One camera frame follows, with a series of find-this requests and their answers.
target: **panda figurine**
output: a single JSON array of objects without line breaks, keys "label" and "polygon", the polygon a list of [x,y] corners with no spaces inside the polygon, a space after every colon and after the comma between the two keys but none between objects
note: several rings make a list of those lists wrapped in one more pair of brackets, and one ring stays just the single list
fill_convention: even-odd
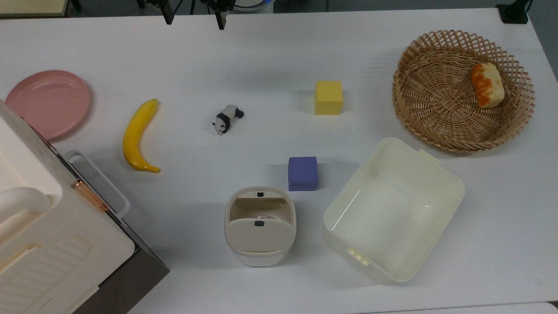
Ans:
[{"label": "panda figurine", "polygon": [[244,112],[238,109],[238,106],[230,104],[221,111],[220,114],[217,115],[217,119],[213,126],[215,127],[215,131],[217,131],[218,135],[225,134],[230,128],[230,122],[233,118],[242,118],[244,117]]}]

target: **bread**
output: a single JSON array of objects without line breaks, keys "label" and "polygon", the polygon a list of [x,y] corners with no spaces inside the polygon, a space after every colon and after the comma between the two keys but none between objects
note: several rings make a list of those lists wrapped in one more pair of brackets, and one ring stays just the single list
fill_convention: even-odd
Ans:
[{"label": "bread", "polygon": [[492,108],[504,100],[504,86],[496,66],[479,63],[473,67],[471,81],[480,108]]}]

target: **toy banana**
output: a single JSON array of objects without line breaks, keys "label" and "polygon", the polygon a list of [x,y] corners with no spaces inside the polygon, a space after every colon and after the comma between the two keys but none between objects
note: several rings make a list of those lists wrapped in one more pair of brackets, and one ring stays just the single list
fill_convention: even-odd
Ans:
[{"label": "toy banana", "polygon": [[146,101],[138,108],[124,132],[122,150],[124,157],[132,168],[140,171],[159,172],[161,169],[150,165],[140,152],[140,139],[146,126],[153,118],[157,110],[158,100],[156,98]]}]

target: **wicker basket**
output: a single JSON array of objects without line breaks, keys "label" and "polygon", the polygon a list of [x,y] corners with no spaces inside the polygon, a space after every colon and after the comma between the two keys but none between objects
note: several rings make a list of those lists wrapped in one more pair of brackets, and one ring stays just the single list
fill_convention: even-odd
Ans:
[{"label": "wicker basket", "polygon": [[[471,69],[493,63],[505,98],[481,109]],[[393,103],[405,127],[446,151],[488,150],[519,134],[533,114],[533,85],[519,62],[493,42],[463,31],[420,36],[401,55],[393,76]]]}]

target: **purple cube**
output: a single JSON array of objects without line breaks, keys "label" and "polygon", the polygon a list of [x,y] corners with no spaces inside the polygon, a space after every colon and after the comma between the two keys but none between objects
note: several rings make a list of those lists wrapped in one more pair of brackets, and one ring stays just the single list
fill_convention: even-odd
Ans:
[{"label": "purple cube", "polygon": [[288,159],[288,190],[315,191],[318,188],[318,160],[316,157]]}]

